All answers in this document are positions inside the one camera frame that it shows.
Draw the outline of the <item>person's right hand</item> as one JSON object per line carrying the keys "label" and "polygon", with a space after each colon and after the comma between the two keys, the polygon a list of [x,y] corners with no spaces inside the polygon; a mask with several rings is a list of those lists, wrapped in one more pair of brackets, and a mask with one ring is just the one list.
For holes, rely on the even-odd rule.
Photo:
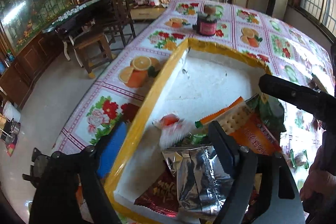
{"label": "person's right hand", "polygon": [[322,194],[324,198],[330,198],[335,193],[335,176],[320,168],[322,159],[322,146],[317,150],[314,163],[309,169],[309,175],[299,192],[302,201],[305,201],[313,193]]}

